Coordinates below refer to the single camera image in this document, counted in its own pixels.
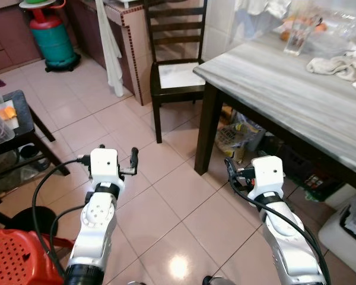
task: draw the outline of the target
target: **chair backrest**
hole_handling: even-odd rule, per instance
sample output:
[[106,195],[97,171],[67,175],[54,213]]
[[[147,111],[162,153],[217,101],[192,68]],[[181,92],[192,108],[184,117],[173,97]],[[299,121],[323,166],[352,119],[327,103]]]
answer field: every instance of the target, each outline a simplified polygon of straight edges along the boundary
[[144,6],[153,62],[201,59],[207,0],[144,0]]

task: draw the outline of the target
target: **white cloth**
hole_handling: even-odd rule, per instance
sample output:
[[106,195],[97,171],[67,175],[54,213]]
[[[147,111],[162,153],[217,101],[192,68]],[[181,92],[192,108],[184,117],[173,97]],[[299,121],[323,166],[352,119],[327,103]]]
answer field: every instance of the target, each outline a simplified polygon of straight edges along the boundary
[[314,58],[307,64],[306,69],[311,73],[332,75],[348,81],[355,81],[355,70],[352,60],[346,56],[336,56],[332,59]]
[[264,11],[283,19],[291,0],[236,0],[235,11],[244,9],[250,15],[259,15]]
[[97,18],[99,21],[101,45],[103,46],[104,60],[106,61],[108,85],[113,89],[118,97],[124,95],[123,90],[123,72],[119,60],[121,58],[120,49],[113,36],[103,0],[95,0],[97,9]]

